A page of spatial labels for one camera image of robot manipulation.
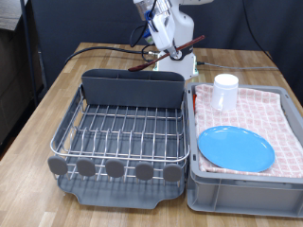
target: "blue plate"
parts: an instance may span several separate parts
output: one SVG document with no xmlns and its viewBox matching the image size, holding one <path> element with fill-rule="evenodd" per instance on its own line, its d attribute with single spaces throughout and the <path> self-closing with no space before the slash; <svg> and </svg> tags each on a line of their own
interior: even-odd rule
<svg viewBox="0 0 303 227">
<path fill-rule="evenodd" d="M 272 146 L 261 136 L 242 128 L 210 128 L 199 136 L 198 145 L 206 159 L 222 168 L 261 172 L 275 162 Z"/>
</svg>

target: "white cup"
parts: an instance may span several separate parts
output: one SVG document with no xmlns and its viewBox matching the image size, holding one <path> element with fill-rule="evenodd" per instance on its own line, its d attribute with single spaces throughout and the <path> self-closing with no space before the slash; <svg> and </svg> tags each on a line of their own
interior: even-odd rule
<svg viewBox="0 0 303 227">
<path fill-rule="evenodd" d="M 230 74 L 219 74 L 215 77 L 211 106 L 219 111 L 236 109 L 239 79 Z"/>
</svg>

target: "cable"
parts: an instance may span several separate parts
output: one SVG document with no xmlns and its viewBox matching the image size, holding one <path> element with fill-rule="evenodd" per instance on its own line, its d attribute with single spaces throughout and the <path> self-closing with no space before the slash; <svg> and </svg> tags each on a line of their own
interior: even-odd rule
<svg viewBox="0 0 303 227">
<path fill-rule="evenodd" d="M 140 36 L 139 36 L 138 39 L 136 40 L 136 42 L 133 44 L 133 35 L 134 35 L 134 33 L 135 33 L 139 28 L 141 28 L 141 27 L 144 27 L 144 28 L 143 28 L 143 30 L 142 30 Z M 131 38 L 130 38 L 130 46 L 131 46 L 131 47 L 135 47 L 135 46 L 139 43 L 139 41 L 141 40 L 142 36 L 144 35 L 144 32 L 145 32 L 146 28 L 148 28 L 148 22 L 145 22 L 145 25 L 139 26 L 139 27 L 137 27 L 137 28 L 135 28 L 135 29 L 133 30 L 133 32 L 132 32 L 132 34 L 131 34 Z"/>
<path fill-rule="evenodd" d="M 26 4 L 24 0 L 20 0 L 21 5 L 21 11 L 23 16 L 23 23 L 25 26 L 25 34 L 26 34 L 26 41 L 27 41 L 27 56 L 28 56 L 28 64 L 29 64 L 29 72 L 31 76 L 31 86 L 32 86 L 32 92 L 34 95 L 34 102 L 35 107 L 38 106 L 38 95 L 36 90 L 36 81 L 35 81 L 35 73 L 34 73 L 34 66 L 32 61 L 32 54 L 31 54 L 31 48 L 30 48 L 30 38 L 28 33 L 28 24 L 27 24 L 27 11 L 26 11 Z"/>
<path fill-rule="evenodd" d="M 218 64 L 212 64 L 212 63 L 197 61 L 197 65 L 203 65 L 203 64 L 214 66 L 214 67 L 219 67 L 219 68 L 240 69 L 240 70 L 241 69 L 276 69 L 276 70 L 278 70 L 278 68 L 272 67 L 272 66 L 263 66 L 263 67 L 229 67 L 229 66 L 222 66 L 222 65 L 218 65 Z"/>
<path fill-rule="evenodd" d="M 143 59 L 144 61 L 146 61 L 146 62 L 151 62 L 151 61 L 152 61 L 152 60 L 147 60 L 147 59 L 144 57 L 144 50 L 145 50 L 146 48 L 148 48 L 149 46 L 151 46 L 151 45 L 152 45 L 152 44 L 148 44 L 148 45 L 144 46 L 143 49 L 141 50 L 142 59 Z"/>
<path fill-rule="evenodd" d="M 152 5 L 152 8 L 151 8 L 151 11 L 150 11 L 149 17 L 151 17 L 151 14 L 152 14 L 152 12 L 154 11 L 155 4 L 156 4 L 156 3 L 157 3 L 157 0 L 154 0 L 153 5 Z M 148 25 L 149 25 L 149 22 L 146 21 L 146 22 L 145 22 L 145 25 L 139 26 L 139 27 L 137 27 L 137 28 L 135 28 L 135 29 L 133 30 L 133 32 L 132 32 L 132 34 L 131 34 L 131 38 L 130 38 L 130 46 L 131 46 L 131 47 L 135 47 L 135 46 L 139 43 L 139 41 L 141 40 L 142 36 L 144 35 L 145 30 L 148 28 Z M 141 27 L 144 27 L 144 28 L 143 28 L 143 30 L 142 30 L 140 36 L 138 37 L 138 39 L 137 39 L 137 40 L 134 42 L 134 44 L 133 44 L 133 35 L 134 35 L 134 33 L 135 33 L 139 28 L 141 28 Z"/>
<path fill-rule="evenodd" d="M 95 49 L 109 49 L 109 50 L 114 50 L 114 51 L 120 51 L 120 52 L 125 52 L 125 53 L 130 53 L 130 54 L 142 54 L 142 51 L 134 51 L 134 50 L 126 50 L 126 49 L 120 49 L 120 48 L 114 48 L 114 47 L 109 47 L 109 46 L 94 46 L 94 47 L 89 47 L 89 48 L 85 48 L 82 49 L 74 54 L 72 54 L 71 56 L 69 56 L 66 61 L 65 64 L 66 65 L 72 58 L 74 58 L 76 55 L 79 55 L 85 51 L 89 51 L 89 50 L 95 50 Z"/>
<path fill-rule="evenodd" d="M 247 11 L 246 11 L 246 6 L 245 6 L 245 0 L 242 0 L 242 3 L 243 3 L 243 9 L 244 9 L 244 14 L 245 14 L 245 20 L 246 20 L 246 24 L 248 26 L 248 30 L 251 34 L 251 36 L 253 37 L 255 43 L 258 45 L 258 48 L 260 48 L 260 50 L 262 50 L 264 52 L 264 54 L 272 61 L 274 62 L 273 58 L 266 53 L 266 51 L 262 48 L 262 46 L 258 43 L 253 31 L 252 31 L 252 28 L 250 27 L 250 24 L 249 24 L 249 21 L 248 21 L 248 16 L 247 16 Z"/>
</svg>

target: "wooden table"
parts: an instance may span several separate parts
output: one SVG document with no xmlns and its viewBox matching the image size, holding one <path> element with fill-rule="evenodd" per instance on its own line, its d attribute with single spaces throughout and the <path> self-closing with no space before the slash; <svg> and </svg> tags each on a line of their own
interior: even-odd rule
<svg viewBox="0 0 303 227">
<path fill-rule="evenodd" d="M 81 44 L 78 50 L 96 45 L 129 49 L 119 44 Z M 273 66 L 259 51 L 195 49 L 194 52 L 198 61 L 209 63 Z M 303 226 L 302 219 L 297 218 L 194 212 L 187 207 L 184 196 L 161 201 L 154 210 L 84 206 L 75 196 L 59 189 L 47 165 L 48 157 L 53 155 L 49 142 L 80 85 L 81 75 L 92 68 L 128 69 L 141 63 L 140 55 L 94 50 L 75 57 L 64 67 L 0 163 L 1 226 Z M 202 65 L 199 72 L 200 76 L 191 81 L 213 82 L 216 75 L 227 72 L 236 75 L 242 84 L 283 87 L 303 114 L 302 106 L 278 70 L 226 70 Z"/>
</svg>

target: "floor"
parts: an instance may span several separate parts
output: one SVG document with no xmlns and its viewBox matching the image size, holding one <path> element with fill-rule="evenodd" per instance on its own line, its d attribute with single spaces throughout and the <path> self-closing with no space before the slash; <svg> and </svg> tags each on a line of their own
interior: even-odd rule
<svg viewBox="0 0 303 227">
<path fill-rule="evenodd" d="M 13 129 L 10 131 L 9 135 L 7 136 L 3 144 L 0 146 L 0 161 L 2 160 L 6 152 L 9 150 L 9 147 L 16 139 L 23 126 L 27 123 L 34 110 L 35 110 L 35 106 L 32 100 L 28 104 L 26 110 L 20 116 L 19 120 L 17 121 Z"/>
</svg>

